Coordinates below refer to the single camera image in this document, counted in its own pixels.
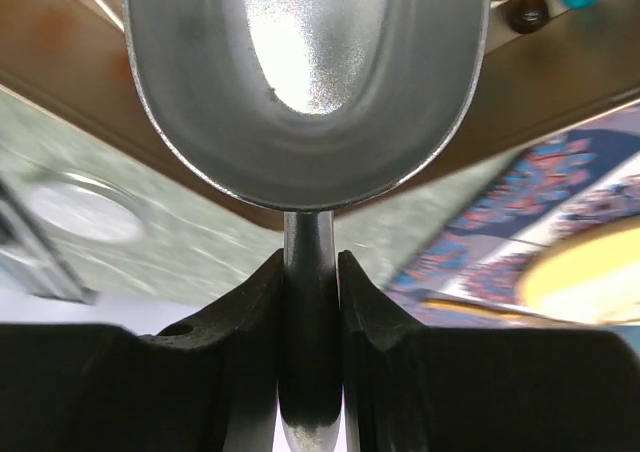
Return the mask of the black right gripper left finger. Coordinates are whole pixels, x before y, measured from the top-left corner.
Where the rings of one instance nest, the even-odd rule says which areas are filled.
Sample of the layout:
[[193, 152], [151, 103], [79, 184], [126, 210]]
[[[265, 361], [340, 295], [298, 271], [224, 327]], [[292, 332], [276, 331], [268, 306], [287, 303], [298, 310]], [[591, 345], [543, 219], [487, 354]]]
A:
[[267, 451], [283, 256], [156, 335], [1, 329], [5, 451]]

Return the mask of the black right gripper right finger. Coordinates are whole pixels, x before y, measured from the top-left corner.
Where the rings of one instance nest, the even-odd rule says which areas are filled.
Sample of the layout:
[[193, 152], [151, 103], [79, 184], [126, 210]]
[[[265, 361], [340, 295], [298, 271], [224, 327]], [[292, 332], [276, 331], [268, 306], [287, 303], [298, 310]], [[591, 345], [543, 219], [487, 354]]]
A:
[[639, 359], [585, 328], [437, 328], [338, 257], [351, 451], [635, 451]]

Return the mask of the metal scoop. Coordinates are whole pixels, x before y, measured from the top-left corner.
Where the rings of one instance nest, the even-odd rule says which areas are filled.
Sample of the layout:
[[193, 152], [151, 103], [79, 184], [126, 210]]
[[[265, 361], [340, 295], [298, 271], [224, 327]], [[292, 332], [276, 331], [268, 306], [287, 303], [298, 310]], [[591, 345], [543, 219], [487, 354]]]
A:
[[490, 0], [122, 0], [132, 74], [195, 175], [284, 214], [279, 402], [294, 451], [342, 407], [335, 210], [432, 161], [459, 128]]

